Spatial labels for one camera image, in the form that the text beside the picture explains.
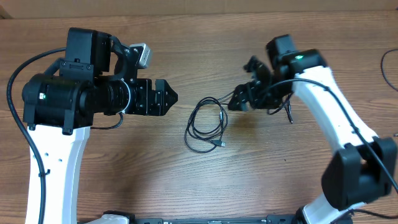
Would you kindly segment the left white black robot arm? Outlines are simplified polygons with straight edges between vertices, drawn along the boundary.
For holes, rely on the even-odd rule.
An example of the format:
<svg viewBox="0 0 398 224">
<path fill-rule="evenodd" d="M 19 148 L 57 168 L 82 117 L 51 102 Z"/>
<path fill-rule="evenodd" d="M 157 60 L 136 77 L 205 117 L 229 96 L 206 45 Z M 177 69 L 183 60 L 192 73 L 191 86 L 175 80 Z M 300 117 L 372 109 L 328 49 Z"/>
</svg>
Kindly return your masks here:
<svg viewBox="0 0 398 224">
<path fill-rule="evenodd" d="M 96 113 L 163 116 L 178 100 L 165 80 L 137 77 L 150 61 L 146 44 L 71 28 L 64 51 L 22 91 L 31 148 L 27 223 L 76 223 L 81 161 Z"/>
</svg>

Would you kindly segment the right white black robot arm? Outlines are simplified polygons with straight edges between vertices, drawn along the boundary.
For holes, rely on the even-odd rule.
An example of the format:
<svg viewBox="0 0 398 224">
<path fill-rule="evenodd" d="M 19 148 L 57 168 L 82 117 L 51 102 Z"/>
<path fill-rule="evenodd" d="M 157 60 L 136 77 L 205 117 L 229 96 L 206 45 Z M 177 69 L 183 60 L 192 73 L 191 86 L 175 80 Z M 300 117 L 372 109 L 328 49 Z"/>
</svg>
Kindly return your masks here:
<svg viewBox="0 0 398 224">
<path fill-rule="evenodd" d="M 270 65 L 251 57 L 252 75 L 238 85 L 228 103 L 232 111 L 248 108 L 274 114 L 290 108 L 291 96 L 308 107 L 331 147 L 332 158 L 321 179 L 322 193 L 293 215 L 269 215 L 269 223 L 351 223 L 363 207 L 397 189 L 397 144 L 380 138 L 357 115 L 316 49 L 299 51 L 290 35 L 266 45 Z"/>
</svg>

